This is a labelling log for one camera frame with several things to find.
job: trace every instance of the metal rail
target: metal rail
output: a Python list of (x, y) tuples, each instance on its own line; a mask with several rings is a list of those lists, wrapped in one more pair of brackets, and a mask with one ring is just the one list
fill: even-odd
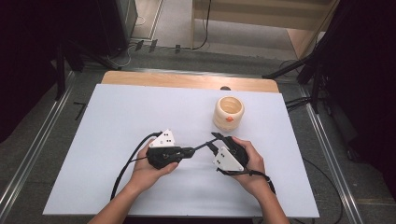
[(66, 102), (70, 92), (74, 86), (75, 75), (73, 72), (70, 72), (67, 80), (66, 80), (66, 90), (64, 95), (55, 102), (47, 115), (43, 125), (38, 131), (35, 140), (32, 145), (29, 147), (23, 161), (20, 164), (15, 175), (12, 177), (11, 181), (8, 183), (6, 190), (0, 199), (0, 224), (5, 223), (7, 215), (11, 210), (12, 205), (15, 203), (21, 189), (23, 187), (24, 182), (26, 181), (28, 175), (32, 171), (33, 166), (35, 165), (35, 161), (37, 160), (41, 149), (47, 141), (48, 136), (52, 130), (53, 125), (58, 119), (59, 115), (64, 108), (64, 103)]
[[(309, 96), (308, 90), (304, 87), (301, 87), (301, 92), (303, 97)], [(318, 140), (323, 150), (326, 162), (329, 165), (330, 172), (332, 173), (334, 185), (337, 187), (338, 193), (340, 194), (341, 200), (344, 204), (344, 208), (346, 209), (346, 215), (348, 216), (350, 223), (362, 224), (363, 220), (361, 218), (358, 206), (347, 184), (341, 167), (335, 158), (332, 145), (330, 144), (329, 138), (324, 131), (320, 116), (315, 113), (311, 105), (307, 105), (306, 109), (308, 111), (309, 118), (311, 118), (315, 132), (317, 133)]]

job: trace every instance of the cable on floor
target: cable on floor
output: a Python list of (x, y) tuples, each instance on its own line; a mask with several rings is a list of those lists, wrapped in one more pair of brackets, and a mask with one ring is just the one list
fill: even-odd
[[(298, 62), (298, 60), (286, 60), (286, 61), (282, 62), (277, 69), (280, 70), (282, 68), (283, 64), (288, 63), (288, 62)], [(300, 72), (301, 72), (301, 71), (297, 70), (297, 68), (295, 68), (294, 71), (296, 71), (297, 74), (300, 74)]]
[[(297, 99), (294, 99), (294, 100), (286, 101), (285, 105), (286, 105), (286, 108), (288, 109), (288, 112), (290, 112), (291, 110), (294, 110), (294, 109), (296, 109), (297, 107), (299, 107), (301, 105), (306, 105), (306, 104), (310, 103), (311, 100), (312, 100), (311, 97), (301, 97), (301, 98), (297, 98)], [(337, 220), (333, 224), (339, 223), (341, 221), (341, 219), (343, 218), (343, 215), (344, 215), (344, 207), (343, 207), (343, 202), (342, 202), (341, 196), (338, 193), (337, 187), (334, 185), (332, 180), (318, 166), (316, 166), (312, 161), (309, 161), (306, 158), (303, 158), (303, 161), (309, 163), (310, 165), (315, 167), (321, 174), (323, 174), (326, 177), (326, 179), (330, 182), (330, 184), (332, 185), (332, 188), (335, 190), (335, 193), (338, 196), (337, 197), (338, 201), (340, 203), (340, 214), (339, 214)], [(298, 223), (305, 224), (304, 222), (302, 222), (299, 219), (294, 218), (293, 220), (297, 221)], [(312, 218), (311, 223), (315, 223), (315, 219), (314, 218)]]
[(108, 57), (108, 55), (107, 55), (108, 61), (111, 62), (111, 63), (113, 63), (113, 64), (115, 64), (115, 65), (118, 66), (118, 67), (125, 67), (126, 65), (128, 65), (128, 64), (131, 62), (131, 55), (130, 55), (130, 53), (129, 53), (129, 50), (130, 50), (131, 48), (133, 48), (133, 47), (134, 47), (134, 45), (131, 46), (131, 47), (129, 47), (129, 48), (126, 50), (126, 52), (127, 52), (127, 54), (128, 54), (128, 63), (126, 63), (126, 64), (118, 64), (118, 63), (115, 63), (115, 62), (111, 61), (111, 59), (110, 59), (110, 58)]
[(143, 20), (142, 23), (135, 24), (134, 26), (141, 26), (146, 23), (146, 19), (144, 17), (138, 16), (137, 18), (141, 18)]
[(207, 8), (207, 15), (206, 15), (206, 28), (205, 28), (205, 40), (202, 43), (202, 45), (198, 48), (193, 48), (193, 49), (200, 49), (201, 47), (204, 46), (204, 44), (206, 44), (207, 41), (207, 37), (208, 37), (208, 25), (209, 25), (209, 15), (210, 15), (210, 7), (212, 5), (212, 0), (209, 0), (209, 7)]

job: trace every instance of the wrist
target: wrist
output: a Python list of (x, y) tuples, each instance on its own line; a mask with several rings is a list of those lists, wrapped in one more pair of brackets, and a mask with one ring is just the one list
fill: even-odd
[(267, 195), (268, 193), (273, 194), (271, 188), (264, 179), (251, 183), (249, 192), (258, 200), (259, 198)]
[(137, 197), (143, 193), (143, 191), (143, 189), (140, 189), (137, 185), (134, 185), (134, 183), (129, 182), (125, 185), (121, 192), (130, 197)]

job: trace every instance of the forearm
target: forearm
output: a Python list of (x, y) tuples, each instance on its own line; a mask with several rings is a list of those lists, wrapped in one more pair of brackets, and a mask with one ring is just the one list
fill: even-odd
[(265, 184), (263, 188), (256, 190), (253, 196), (259, 202), (265, 223), (289, 223), (276, 195), (271, 191), (269, 186)]
[(140, 192), (137, 190), (124, 188), (89, 223), (122, 223), (125, 217), (128, 215), (128, 211), (131, 209), (134, 200), (136, 200), (139, 194)]

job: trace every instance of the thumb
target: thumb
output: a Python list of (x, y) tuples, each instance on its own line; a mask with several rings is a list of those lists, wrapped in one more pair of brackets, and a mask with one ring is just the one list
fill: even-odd
[(236, 144), (240, 145), (241, 147), (247, 147), (248, 145), (247, 141), (241, 140), (235, 136), (233, 136), (233, 140), (235, 141)]
[(167, 164), (161, 170), (159, 170), (159, 172), (161, 175), (168, 175), (168, 174), (172, 173), (177, 167), (178, 167), (178, 163), (172, 162), (172, 163)]

